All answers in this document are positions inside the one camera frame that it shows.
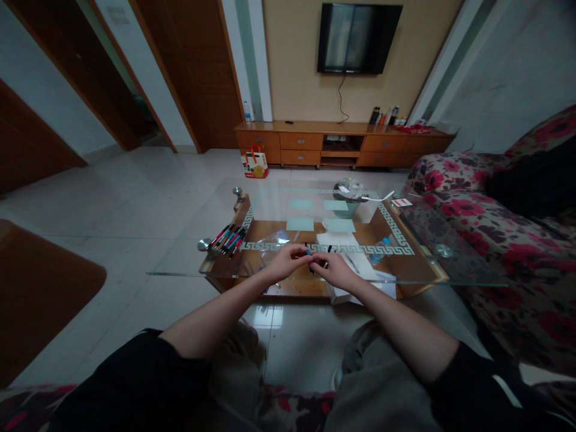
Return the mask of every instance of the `wooden tv cabinet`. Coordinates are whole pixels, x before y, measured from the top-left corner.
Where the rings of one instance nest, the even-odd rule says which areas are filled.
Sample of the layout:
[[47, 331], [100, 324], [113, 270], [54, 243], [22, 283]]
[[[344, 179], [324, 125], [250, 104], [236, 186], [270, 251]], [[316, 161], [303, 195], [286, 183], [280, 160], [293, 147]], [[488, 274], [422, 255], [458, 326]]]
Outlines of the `wooden tv cabinet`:
[[[258, 144], [268, 164], [411, 168], [421, 156], [442, 153], [455, 135], [436, 130], [407, 134], [366, 123], [284, 121], [241, 123], [234, 128], [240, 153]], [[331, 142], [328, 135], [346, 136]]]

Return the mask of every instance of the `black sleeve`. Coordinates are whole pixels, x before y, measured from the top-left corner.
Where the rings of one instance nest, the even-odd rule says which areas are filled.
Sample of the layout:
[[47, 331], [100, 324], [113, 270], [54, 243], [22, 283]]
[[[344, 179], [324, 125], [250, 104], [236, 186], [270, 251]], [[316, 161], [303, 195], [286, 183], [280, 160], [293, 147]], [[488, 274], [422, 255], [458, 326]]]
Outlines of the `black sleeve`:
[[521, 381], [460, 343], [442, 375], [428, 388], [432, 413], [447, 431], [574, 431], [570, 417]]
[[110, 355], [62, 402], [49, 430], [177, 430], [207, 397], [211, 365], [183, 359], [160, 333], [147, 329]]

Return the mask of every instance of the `wall-mounted tv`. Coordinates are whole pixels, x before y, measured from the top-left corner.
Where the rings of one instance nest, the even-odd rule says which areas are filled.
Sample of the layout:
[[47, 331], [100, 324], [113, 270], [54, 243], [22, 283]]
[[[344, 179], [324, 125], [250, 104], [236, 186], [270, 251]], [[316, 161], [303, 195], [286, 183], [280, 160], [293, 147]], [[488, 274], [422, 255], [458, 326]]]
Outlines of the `wall-mounted tv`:
[[381, 74], [402, 6], [322, 4], [318, 72]]

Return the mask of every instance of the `forearm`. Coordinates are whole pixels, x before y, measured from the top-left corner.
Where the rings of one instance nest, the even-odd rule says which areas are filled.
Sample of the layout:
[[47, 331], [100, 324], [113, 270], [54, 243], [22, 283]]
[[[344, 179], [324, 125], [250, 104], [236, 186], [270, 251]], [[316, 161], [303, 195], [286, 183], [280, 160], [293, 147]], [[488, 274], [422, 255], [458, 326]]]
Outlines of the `forearm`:
[[412, 371], [424, 382], [434, 382], [458, 350], [458, 340], [417, 312], [358, 281], [350, 290], [375, 316]]
[[209, 358], [248, 307], [271, 285], [260, 271], [178, 320], [159, 337], [183, 358]]

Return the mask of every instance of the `wooden door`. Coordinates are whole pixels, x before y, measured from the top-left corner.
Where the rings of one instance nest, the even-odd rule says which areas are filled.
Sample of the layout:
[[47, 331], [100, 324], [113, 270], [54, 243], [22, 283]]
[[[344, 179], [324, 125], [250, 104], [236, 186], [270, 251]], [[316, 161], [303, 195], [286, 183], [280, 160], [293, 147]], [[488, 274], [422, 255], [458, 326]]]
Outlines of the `wooden door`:
[[0, 193], [86, 162], [0, 80]]
[[130, 0], [201, 152], [238, 148], [242, 101], [219, 0]]
[[6, 3], [120, 147], [139, 147], [152, 128], [76, 1]]

